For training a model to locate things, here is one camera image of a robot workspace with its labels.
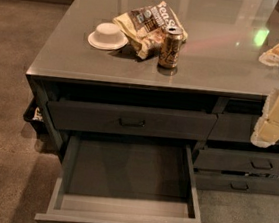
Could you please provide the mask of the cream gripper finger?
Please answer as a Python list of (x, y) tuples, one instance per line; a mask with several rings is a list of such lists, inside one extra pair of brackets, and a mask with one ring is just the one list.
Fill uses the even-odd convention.
[(259, 56), (258, 61), (266, 66), (279, 66), (279, 43)]
[(261, 148), (275, 145), (279, 140), (279, 89), (273, 89), (268, 95), (250, 140)]

